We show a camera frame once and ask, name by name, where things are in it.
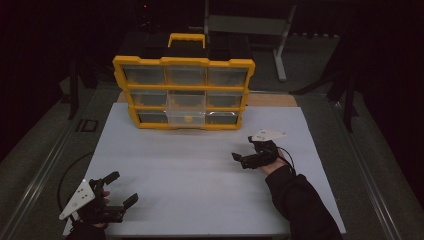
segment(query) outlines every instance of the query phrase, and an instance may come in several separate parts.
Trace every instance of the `yellow storage organizer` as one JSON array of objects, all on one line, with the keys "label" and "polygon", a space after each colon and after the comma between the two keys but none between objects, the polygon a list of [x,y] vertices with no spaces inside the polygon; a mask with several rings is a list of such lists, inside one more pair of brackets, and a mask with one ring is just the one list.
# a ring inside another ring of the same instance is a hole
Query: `yellow storage organizer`
[{"label": "yellow storage organizer", "polygon": [[[167,49],[176,41],[201,42],[203,50],[208,52],[203,34],[173,33]],[[125,93],[128,112],[136,127],[239,129],[249,80],[255,70],[254,61],[209,59],[207,54],[190,57],[184,56],[184,49],[177,50],[182,50],[183,56],[167,53],[158,59],[146,59],[142,54],[115,56],[116,81]]]}]

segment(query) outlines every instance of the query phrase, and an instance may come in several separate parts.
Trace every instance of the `black cable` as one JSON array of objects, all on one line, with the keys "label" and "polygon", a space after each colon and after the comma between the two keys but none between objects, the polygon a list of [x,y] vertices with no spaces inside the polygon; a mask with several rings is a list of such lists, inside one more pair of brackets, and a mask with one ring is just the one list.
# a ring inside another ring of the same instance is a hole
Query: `black cable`
[{"label": "black cable", "polygon": [[[59,181],[59,185],[58,185],[58,187],[57,187],[57,192],[56,192],[56,198],[57,198],[57,204],[58,204],[58,206],[59,206],[59,210],[60,210],[60,212],[62,212],[63,211],[63,206],[62,206],[62,200],[60,199],[60,191],[61,191],[61,188],[62,188],[62,183],[63,183],[63,180],[65,179],[65,177],[66,177],[66,174],[68,174],[68,172],[75,166],[75,164],[77,164],[79,161],[81,161],[82,159],[84,159],[84,158],[86,158],[86,157],[88,157],[88,156],[90,156],[90,155],[93,155],[94,154],[94,151],[93,152],[89,152],[89,153],[86,153],[86,154],[84,154],[83,156],[81,156],[81,157],[79,157],[77,160],[75,160],[71,165],[69,165],[69,167],[66,169],[66,171],[65,171],[65,173],[62,175],[62,178],[60,179],[60,181]],[[70,215],[70,218],[71,218],[71,220],[72,220],[72,222],[75,222],[75,219],[72,217],[72,215]]]}]

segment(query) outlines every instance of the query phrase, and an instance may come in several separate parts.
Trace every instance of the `person's arm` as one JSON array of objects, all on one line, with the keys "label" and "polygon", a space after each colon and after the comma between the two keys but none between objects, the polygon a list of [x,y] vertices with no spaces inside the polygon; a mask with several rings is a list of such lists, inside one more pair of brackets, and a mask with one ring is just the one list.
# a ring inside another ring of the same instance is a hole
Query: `person's arm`
[{"label": "person's arm", "polygon": [[[106,197],[109,196],[109,191],[103,191],[103,201],[108,204],[110,201]],[[105,240],[105,230],[107,223],[89,224],[84,223],[81,219],[72,223],[73,228],[66,237],[66,240]]]},{"label": "person's arm", "polygon": [[105,240],[103,227],[76,221],[66,240]]},{"label": "person's arm", "polygon": [[261,167],[277,210],[290,221],[293,240],[343,239],[331,214],[305,176],[293,176],[281,159]]}]

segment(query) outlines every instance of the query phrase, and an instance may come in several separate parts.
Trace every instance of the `metal frame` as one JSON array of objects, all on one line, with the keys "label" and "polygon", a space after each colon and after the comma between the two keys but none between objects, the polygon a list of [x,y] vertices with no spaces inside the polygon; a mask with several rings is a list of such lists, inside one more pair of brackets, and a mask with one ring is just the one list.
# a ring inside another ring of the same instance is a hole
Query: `metal frame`
[{"label": "metal frame", "polygon": [[[237,32],[237,33],[255,33],[255,34],[266,34],[266,35],[278,35],[281,36],[280,44],[276,49],[273,50],[275,67],[278,73],[278,80],[281,82],[287,81],[286,71],[284,69],[281,55],[283,53],[284,46],[286,44],[291,22],[293,21],[294,14],[296,12],[296,5],[293,5],[290,9],[287,19],[266,19],[266,18],[246,18],[246,17],[231,17],[231,16],[218,16],[209,14],[209,0],[205,0],[205,16],[204,16],[204,34],[207,36],[210,31],[223,31],[223,32]],[[211,20],[214,22],[222,21],[221,28],[217,25],[219,23],[211,24]],[[262,28],[257,28],[255,25],[262,25]]]}]

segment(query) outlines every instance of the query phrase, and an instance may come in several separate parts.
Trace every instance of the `hand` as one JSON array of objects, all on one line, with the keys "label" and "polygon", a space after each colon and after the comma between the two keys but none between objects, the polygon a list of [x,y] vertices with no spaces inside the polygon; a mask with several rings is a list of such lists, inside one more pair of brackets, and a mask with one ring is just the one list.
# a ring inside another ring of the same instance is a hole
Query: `hand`
[{"label": "hand", "polygon": [[[110,202],[109,199],[107,199],[106,197],[110,195],[110,191],[104,191],[102,189],[102,201],[104,204],[108,204]],[[106,228],[108,223],[95,223],[95,224],[91,224],[94,227],[98,227],[98,228]]]},{"label": "hand", "polygon": [[[283,152],[280,150],[280,149],[278,149],[278,154],[282,157],[282,158],[284,158],[284,154],[283,154]],[[262,167],[259,167],[266,175],[269,175],[269,174],[271,174],[272,172],[274,172],[275,170],[277,170],[278,168],[280,168],[280,167],[282,167],[282,166],[284,166],[284,165],[287,165],[287,163],[286,162],[284,162],[283,160],[281,160],[280,158],[277,158],[273,163],[271,163],[271,164],[268,164],[268,165],[266,165],[266,166],[262,166]]]}]

